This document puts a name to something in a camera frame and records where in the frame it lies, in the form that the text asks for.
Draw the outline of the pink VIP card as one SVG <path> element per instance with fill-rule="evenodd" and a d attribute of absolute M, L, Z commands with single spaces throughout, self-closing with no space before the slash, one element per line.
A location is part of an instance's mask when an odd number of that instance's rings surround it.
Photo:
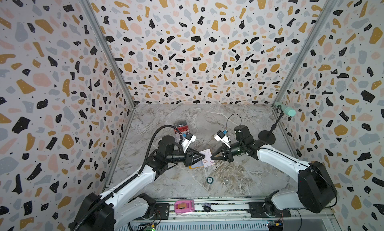
<path fill-rule="evenodd" d="M 201 151 L 200 154 L 205 155 L 205 158 L 199 162 L 200 167 L 210 167 L 215 164 L 215 161 L 211 159 L 212 153 L 210 149 Z"/>

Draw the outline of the yellow leather card holder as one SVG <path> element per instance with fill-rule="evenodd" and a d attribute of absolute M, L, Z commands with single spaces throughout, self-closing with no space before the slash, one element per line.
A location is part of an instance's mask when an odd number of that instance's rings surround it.
<path fill-rule="evenodd" d="M 189 169 L 197 169 L 197 168 L 202 168 L 205 167 L 207 161 L 205 159 L 198 161 L 197 163 L 189 166 Z"/>

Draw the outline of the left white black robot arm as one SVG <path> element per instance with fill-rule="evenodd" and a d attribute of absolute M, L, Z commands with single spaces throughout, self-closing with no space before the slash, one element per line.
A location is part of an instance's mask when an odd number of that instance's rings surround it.
<path fill-rule="evenodd" d="M 70 230 L 115 231 L 135 219 L 153 218 L 156 201 L 142 193 L 143 188 L 173 164 L 188 167 L 203 160 L 205 155 L 190 148 L 195 140 L 191 133 L 183 134 L 179 142 L 173 136 L 164 136 L 138 171 L 100 195 L 86 196 L 75 220 L 69 224 Z"/>

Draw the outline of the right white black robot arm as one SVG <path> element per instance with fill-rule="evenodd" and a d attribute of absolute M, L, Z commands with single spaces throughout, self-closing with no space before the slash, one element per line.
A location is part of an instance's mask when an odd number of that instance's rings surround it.
<path fill-rule="evenodd" d="M 226 131 L 218 131 L 214 138 L 222 143 L 211 156 L 212 160 L 234 161 L 234 157 L 246 154 L 257 161 L 269 164 L 297 183 L 297 188 L 275 191 L 264 199 L 262 212 L 269 217 L 287 209 L 307 209 L 318 214 L 331 208 L 337 201 L 337 190 L 325 166 L 320 162 L 309 163 L 291 157 L 273 147 L 276 137 L 272 131 L 261 131 L 254 139 L 245 125 L 235 127 L 236 142 L 231 142 Z"/>

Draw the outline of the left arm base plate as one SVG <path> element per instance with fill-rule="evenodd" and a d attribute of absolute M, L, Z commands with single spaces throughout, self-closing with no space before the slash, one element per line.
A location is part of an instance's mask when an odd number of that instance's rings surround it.
<path fill-rule="evenodd" d="M 154 205 L 139 204 L 128 211 L 127 217 L 129 221 L 167 220 L 169 212 L 170 204 L 168 203 Z"/>

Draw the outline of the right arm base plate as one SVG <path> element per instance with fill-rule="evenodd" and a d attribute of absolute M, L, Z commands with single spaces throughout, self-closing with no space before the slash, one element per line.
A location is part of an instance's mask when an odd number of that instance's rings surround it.
<path fill-rule="evenodd" d="M 249 202 L 248 213 L 252 218 L 290 218 L 289 210 L 278 210 L 271 202 Z"/>

